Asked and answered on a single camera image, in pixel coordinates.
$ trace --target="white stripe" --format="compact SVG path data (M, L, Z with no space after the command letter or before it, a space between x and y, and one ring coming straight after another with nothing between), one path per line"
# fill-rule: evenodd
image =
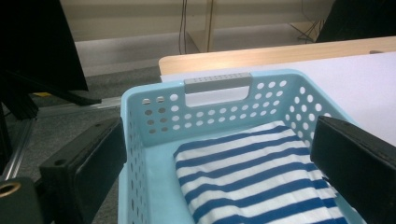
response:
M238 164L238 163L241 163L244 161L251 161L251 160L257 159L259 157L264 157L270 153L281 152L281 151L284 151L291 147L304 147L304 146L299 146L300 145L299 143L302 144L301 141L286 142L286 143L283 143L278 146L265 147L262 149L254 150L249 153L243 154L243 156L237 155L237 156L225 158L223 160L212 161L212 162L209 162L206 164L201 164L198 166L180 167L177 169L177 176L178 176L178 178L181 178L186 175L195 174L199 171L209 173L209 172L213 172L218 169L224 168L226 166L231 166L231 165Z
M286 126L285 123L282 120L276 120L270 123L265 123L247 130L244 130L242 132L239 133L255 133L255 132L259 132L262 130L269 130L269 129L273 129L276 126Z
M194 159L194 158L199 158L207 155L213 154L213 149L212 147L217 148L217 152L222 152L222 151L227 151L233 148L237 147L245 147L254 143L262 143L266 141L273 141L273 140L278 140L287 136L294 136L296 135L293 130L287 129L282 133L266 133L262 135L253 135L253 136L248 136L245 138L241 139L236 139L233 141L225 142L225 143L219 143L215 145L211 145L209 147L199 147L196 149L190 149L186 151L181 151L177 154L175 157L176 161L184 161L184 160L189 160L189 159Z
M236 172L233 172L231 174L228 175L224 175L224 176L220 176L217 178L210 178L210 177L206 177L206 176L201 176L195 180L192 180L190 182L187 182L186 184L184 184L183 186L181 186L181 189L184 192L187 192L187 190L194 190L196 188L198 188L199 186L203 185L203 184L214 184L214 185L218 185L218 186L225 186L228 184L232 184L236 181L245 179L249 176L252 175L256 175L259 174L261 172L264 172L266 170L270 170L273 168L276 168L278 166L281 165L286 165L289 164L291 162L301 162L299 160L296 159L295 155L289 155L287 157L282 157L282 158L278 158L272 161L267 161L265 163L256 165L256 166L251 166L247 169L244 170L239 170ZM301 176L299 176L300 178L306 178L306 179L310 179L310 176L307 175L307 171L304 170L304 172L302 173Z
M341 212L340 208L337 207L331 207L328 208L329 214L333 217L333 218L339 218L339 217L343 217L343 213Z
M302 175L305 175L305 171L291 171L282 175L277 175L272 178L263 180L254 185L246 186L245 188L238 189L231 192L224 192L222 190L208 190L200 194L197 198L191 200L191 207L198 208L209 200L227 198L230 200L240 200L252 195L256 195L261 192L265 192L269 189L278 188L280 185L287 184L294 180L303 179Z
M332 219L332 216L330 215L326 207L320 207L292 216L283 217L269 222L269 224L314 223L327 219Z
M230 217L235 214L243 217L255 217L257 215L279 209L288 204L300 203L305 200L313 199L316 197L317 194L315 193L315 189L300 189L244 208L238 208L235 206L224 206L220 208L215 208L209 211L203 217L201 217L199 222L212 223L216 220L219 220L220 218ZM318 221L328 218L331 218L331 216L327 211L324 214L318 215Z

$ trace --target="blue stripe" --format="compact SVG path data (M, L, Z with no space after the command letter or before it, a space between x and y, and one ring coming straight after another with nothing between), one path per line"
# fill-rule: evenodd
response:
M263 164L265 162L268 161L272 161L272 160L276 160L276 159L280 159L280 158L285 158L288 157L290 155L297 155L297 156L307 156L309 155L309 149L306 147L291 147L291 148L287 148L283 151L280 152L273 152L273 153L269 153L263 157L259 157L257 159L251 160L251 161L244 161L241 163L237 163L237 164L233 164L230 166L226 166L226 167L222 167L218 170L212 171L212 172L197 172L191 175L186 175L181 177L178 182L180 183L180 186L183 186L185 183L196 180L199 177L209 177L212 179L215 178L219 178L221 176L224 175L228 175L231 173L234 173L236 171L241 171L241 170L245 170L247 168L253 167L253 166L257 166L260 164Z
M299 179L284 185L279 185L276 188L268 189L267 191L263 191L255 195L251 195L249 197L240 200L230 200L227 198L210 200L202 204L200 207L198 207L195 210L195 212L193 213L193 218L195 221L198 221L201 217L203 217L205 214L207 214L208 212L210 212L212 209L215 208L220 208L228 205L233 205L238 208L244 208L256 203L265 202L267 200L273 199L283 194L293 192L295 190L307 189L307 188L313 188L312 182L309 179Z
M335 223L335 224L348 224L347 220L344 217L338 217L334 219L327 219L327 220L322 220L319 222L315 222L313 224L327 224L327 223Z
M213 154L206 155L206 156L199 157L199 158L193 158L193 159L184 160L184 161L177 161L176 168L179 169L181 167L192 167L192 166L203 165L203 164L206 164L206 163L209 163L212 161L220 161L220 160L224 160L226 158L240 156L240 155L246 154L248 152L263 149L265 147L279 146L281 144L284 144L286 142L291 142L291 141L301 141L301 140L299 139L299 137L297 135L294 135L294 136L284 137L281 139L276 139L273 141L254 143L254 144L244 146L244 147L236 147L236 148L233 148L233 149L230 149L227 151L213 153Z
M208 139L208 140L204 140L204 141L195 141L195 142L191 142L191 143L186 143L186 144L181 145L178 148L178 150L175 152L174 156L176 156L178 153L186 151L186 150L193 150L193 149L196 149L199 147L210 147L212 145L227 143L227 142L231 142L234 140L238 140L238 139L242 139L242 138L246 138L246 137L250 137L250 136L264 135L264 134L270 134L270 133L282 133L289 129L290 128L287 126L276 126L273 129L263 130L263 131L259 131L259 132L255 132L255 133L238 133L238 134L233 134L233 135L229 135L229 136L225 136L225 137L221 137L221 138L217 138L217 139Z
M256 223L267 223L270 221L274 221L283 217L288 217L294 214L302 213L302 212L307 212L313 209L320 208L323 205L322 201L318 198L315 199L309 199L305 200L303 202L299 203L293 203L281 208L278 208L276 210L272 210L263 214L260 214L255 217L242 217L238 215L234 215L231 217L226 217L223 219L219 219L213 224L230 224L230 223L251 223L251 224L256 224ZM333 219L327 220L328 222L326 223L335 223Z
M277 166L275 168L260 172L258 174L248 176L246 178L240 179L240 180L235 181L228 185L218 186L218 185L212 185L212 184L203 184L200 187L198 187L197 189L193 189L193 190L189 191L188 193L186 193L185 198L186 198L186 202L190 203L193 199L198 197L201 193L208 191L208 190L221 190L223 192L231 192L231 191L245 188L249 185L256 184L258 182L261 182L261 181L271 178L273 176L285 174L290 171L306 170L307 172L310 172L310 171L313 171L316 169L317 168L313 163L302 164L300 162L291 162L289 164Z
M322 201L327 208L337 207L337 204L333 198L323 199Z

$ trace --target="perforated basket wall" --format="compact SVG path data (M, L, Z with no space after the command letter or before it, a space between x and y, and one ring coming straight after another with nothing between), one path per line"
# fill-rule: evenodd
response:
M121 116L128 161L120 175L120 223L149 223L152 216L145 160L158 158L146 159L145 148L274 120L283 120L310 147L319 115L350 120L298 71L251 75L245 99L216 105L187 106L183 81L137 87L124 93Z

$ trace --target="blue and white striped towel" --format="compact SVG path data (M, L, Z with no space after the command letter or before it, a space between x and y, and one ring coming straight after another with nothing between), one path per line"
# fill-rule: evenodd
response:
M282 121L174 154L196 223L347 223L309 149Z

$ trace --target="table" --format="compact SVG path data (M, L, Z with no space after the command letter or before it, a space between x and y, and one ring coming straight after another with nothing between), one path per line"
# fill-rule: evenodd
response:
M163 81L297 69L365 131L396 146L396 37L170 56L160 60L160 68Z
M396 36L329 42L265 49L242 49L223 52L168 56L160 59L161 74L170 75L220 68L294 63L369 54L370 51L396 51Z

